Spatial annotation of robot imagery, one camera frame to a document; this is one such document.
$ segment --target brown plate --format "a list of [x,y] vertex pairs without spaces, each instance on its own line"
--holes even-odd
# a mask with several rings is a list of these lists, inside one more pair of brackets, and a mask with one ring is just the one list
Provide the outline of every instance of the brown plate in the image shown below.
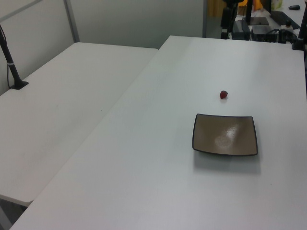
[[229,156],[257,155],[254,119],[197,114],[192,147],[200,152]]

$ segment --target red strawberry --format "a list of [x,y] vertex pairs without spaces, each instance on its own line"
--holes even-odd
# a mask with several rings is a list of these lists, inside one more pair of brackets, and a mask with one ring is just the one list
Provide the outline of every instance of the red strawberry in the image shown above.
[[227,95],[228,95],[228,93],[227,93],[225,90],[221,91],[221,93],[220,93],[220,97],[221,97],[221,99],[226,98],[226,97],[227,97]]

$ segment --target white tabletop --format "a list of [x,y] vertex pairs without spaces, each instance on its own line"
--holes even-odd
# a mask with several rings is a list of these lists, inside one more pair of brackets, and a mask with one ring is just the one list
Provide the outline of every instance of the white tabletop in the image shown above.
[[[194,151],[197,113],[253,116],[259,154]],[[170,37],[12,230],[305,229],[306,140],[303,52]]]
[[157,50],[76,43],[0,97],[0,198],[29,205]]

